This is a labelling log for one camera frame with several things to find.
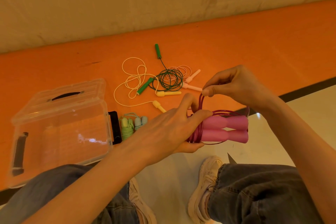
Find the white floor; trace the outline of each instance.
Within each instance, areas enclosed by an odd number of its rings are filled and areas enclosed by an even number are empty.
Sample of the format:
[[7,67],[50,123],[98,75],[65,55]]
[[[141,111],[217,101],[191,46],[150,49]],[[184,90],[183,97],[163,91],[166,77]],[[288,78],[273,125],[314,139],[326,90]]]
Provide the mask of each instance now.
[[[288,104],[332,147],[336,148],[336,86],[315,92]],[[136,178],[141,196],[153,209],[160,224],[192,223],[186,206],[196,188],[202,161],[218,155],[228,162],[229,153],[237,163],[293,165],[265,119],[256,114],[249,117],[247,144],[227,141],[204,146],[194,154],[174,154],[145,168]]]

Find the pink rope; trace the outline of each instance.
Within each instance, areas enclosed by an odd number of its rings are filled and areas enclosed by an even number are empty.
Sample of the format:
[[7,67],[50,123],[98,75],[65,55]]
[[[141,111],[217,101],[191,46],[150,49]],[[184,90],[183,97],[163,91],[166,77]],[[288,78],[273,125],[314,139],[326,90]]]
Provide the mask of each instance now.
[[[204,96],[202,94],[199,95],[199,99],[198,99],[198,109],[201,110],[202,106],[203,106],[203,100],[204,100]],[[250,108],[247,106],[246,107],[246,117],[249,116],[250,113]],[[212,111],[212,116],[241,116],[241,114],[234,112],[234,111],[230,111],[230,110],[215,110]],[[191,134],[191,136],[187,139],[187,142],[189,143],[199,143],[202,139],[202,135],[203,135],[203,122],[201,122],[197,128],[195,129],[195,131]]]

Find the jeans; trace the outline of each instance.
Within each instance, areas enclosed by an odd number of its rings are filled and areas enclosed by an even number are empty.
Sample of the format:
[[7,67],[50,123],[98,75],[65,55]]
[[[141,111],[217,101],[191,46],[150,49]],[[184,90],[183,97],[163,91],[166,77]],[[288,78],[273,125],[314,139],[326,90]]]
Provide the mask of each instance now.
[[[23,222],[89,170],[65,165],[41,173],[0,210],[0,222]],[[93,223],[138,224],[128,190],[127,183]],[[296,168],[282,165],[224,164],[208,213],[221,223],[323,223]]]

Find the forearm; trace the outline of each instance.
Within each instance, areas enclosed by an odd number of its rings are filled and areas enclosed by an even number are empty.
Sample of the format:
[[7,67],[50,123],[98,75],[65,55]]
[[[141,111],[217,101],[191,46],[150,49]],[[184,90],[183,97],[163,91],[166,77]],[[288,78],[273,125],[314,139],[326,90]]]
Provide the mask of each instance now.
[[296,165],[321,217],[333,223],[336,151],[279,98],[268,106],[261,114]]
[[90,224],[119,190],[145,166],[142,152],[124,142],[24,224]]

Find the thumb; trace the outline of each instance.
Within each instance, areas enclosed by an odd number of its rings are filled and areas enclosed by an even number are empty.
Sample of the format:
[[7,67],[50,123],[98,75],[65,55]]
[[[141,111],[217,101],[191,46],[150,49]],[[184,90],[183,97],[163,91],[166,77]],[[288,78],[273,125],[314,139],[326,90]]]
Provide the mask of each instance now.
[[229,84],[211,85],[202,90],[202,95],[205,97],[212,97],[216,94],[228,95],[230,91]]
[[193,152],[197,151],[199,148],[202,148],[203,146],[204,146],[204,143],[188,143],[188,142],[184,141],[174,151],[174,153],[177,153],[177,152],[193,153]]

